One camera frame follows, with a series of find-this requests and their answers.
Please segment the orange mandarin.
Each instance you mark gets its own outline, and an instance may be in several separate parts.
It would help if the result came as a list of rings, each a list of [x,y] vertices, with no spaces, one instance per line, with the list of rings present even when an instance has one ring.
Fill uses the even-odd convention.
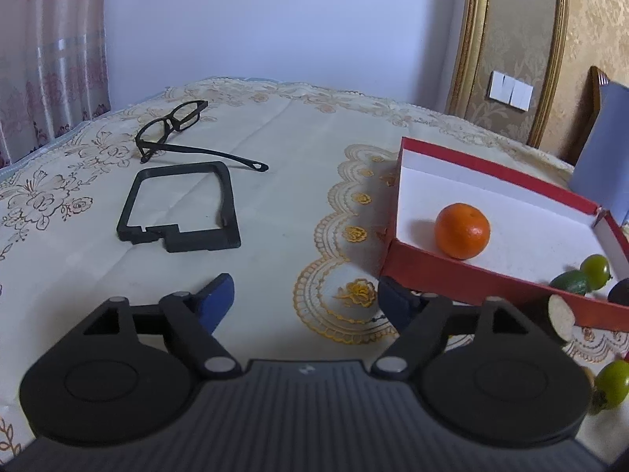
[[[456,260],[468,260],[481,254],[488,245],[490,225],[476,207],[452,203],[438,213],[434,237],[444,254]]]

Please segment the blue electric kettle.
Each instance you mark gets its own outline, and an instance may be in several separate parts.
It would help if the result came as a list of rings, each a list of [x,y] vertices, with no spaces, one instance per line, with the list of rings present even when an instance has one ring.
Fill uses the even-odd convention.
[[[572,192],[609,210],[618,225],[628,222],[628,111],[628,87],[605,85],[598,116],[568,183]]]

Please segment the cut green cucumber piece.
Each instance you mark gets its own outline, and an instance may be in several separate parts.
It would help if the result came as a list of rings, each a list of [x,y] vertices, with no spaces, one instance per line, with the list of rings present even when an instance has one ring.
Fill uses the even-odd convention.
[[[590,293],[590,284],[587,275],[579,269],[566,271],[553,278],[553,280],[550,281],[549,287],[581,296]]]

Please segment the white wall switch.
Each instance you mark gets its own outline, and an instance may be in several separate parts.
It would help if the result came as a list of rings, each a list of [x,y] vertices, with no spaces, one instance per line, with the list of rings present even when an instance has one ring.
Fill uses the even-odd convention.
[[[491,73],[488,98],[508,105],[521,112],[528,112],[533,94],[532,85],[520,81],[503,72]]]

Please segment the green tomato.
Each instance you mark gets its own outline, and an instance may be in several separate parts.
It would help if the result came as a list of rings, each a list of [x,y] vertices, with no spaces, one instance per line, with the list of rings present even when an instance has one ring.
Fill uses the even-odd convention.
[[[620,407],[628,396],[629,363],[614,360],[608,363],[594,378],[590,413],[597,413]]]
[[[580,271],[587,277],[587,284],[591,292],[603,288],[612,278],[610,264],[602,254],[591,254],[585,258]]]

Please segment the gold picture frame moulding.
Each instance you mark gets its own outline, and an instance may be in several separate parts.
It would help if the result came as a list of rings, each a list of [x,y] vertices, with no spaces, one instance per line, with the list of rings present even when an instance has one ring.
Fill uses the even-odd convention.
[[[511,140],[539,147],[563,60],[568,0],[465,0],[446,112]],[[493,72],[524,83],[530,108],[489,97]]]

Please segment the red cardboard tray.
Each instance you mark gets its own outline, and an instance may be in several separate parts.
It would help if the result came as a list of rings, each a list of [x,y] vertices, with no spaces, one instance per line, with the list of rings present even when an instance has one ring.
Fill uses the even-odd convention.
[[[477,208],[489,241],[453,259],[436,244],[437,216],[452,203]],[[403,138],[381,270],[404,287],[479,305],[514,305],[554,294],[550,281],[591,254],[613,280],[628,276],[628,241],[608,211],[539,178],[454,149]]]

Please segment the black eyeglasses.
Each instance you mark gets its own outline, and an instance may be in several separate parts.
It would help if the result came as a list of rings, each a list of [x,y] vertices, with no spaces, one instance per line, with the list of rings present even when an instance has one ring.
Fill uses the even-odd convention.
[[[135,134],[135,147],[140,154],[140,161],[147,163],[158,152],[186,153],[187,155],[203,155],[229,160],[258,173],[268,171],[268,164],[251,160],[208,148],[179,145],[171,142],[173,134],[180,134],[200,122],[202,113],[208,108],[207,100],[190,100],[177,105],[164,116],[150,120]]]

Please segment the eggplant piece white cut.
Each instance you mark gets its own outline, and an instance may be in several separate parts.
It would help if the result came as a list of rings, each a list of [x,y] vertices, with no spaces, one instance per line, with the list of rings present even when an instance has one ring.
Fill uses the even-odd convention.
[[[562,296],[552,294],[543,299],[535,299],[521,305],[519,310],[557,345],[565,346],[572,342],[572,328],[576,324],[576,317]]]

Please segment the black plastic frame left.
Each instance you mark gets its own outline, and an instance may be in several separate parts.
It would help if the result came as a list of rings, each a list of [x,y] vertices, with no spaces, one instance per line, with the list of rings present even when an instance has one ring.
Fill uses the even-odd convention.
[[[116,226],[134,245],[160,241],[169,253],[241,246],[227,166],[201,162],[145,168],[135,175]]]

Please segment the pink curtain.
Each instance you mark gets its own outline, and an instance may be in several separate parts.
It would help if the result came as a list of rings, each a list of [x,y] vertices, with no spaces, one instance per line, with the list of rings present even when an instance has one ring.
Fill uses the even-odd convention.
[[[103,0],[1,0],[1,164],[111,108]]]

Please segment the floral tablecloth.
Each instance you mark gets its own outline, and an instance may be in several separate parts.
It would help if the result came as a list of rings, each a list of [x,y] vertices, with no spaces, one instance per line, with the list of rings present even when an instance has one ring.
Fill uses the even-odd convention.
[[[453,116],[209,79],[1,182],[6,471],[623,471],[628,276],[570,167]]]

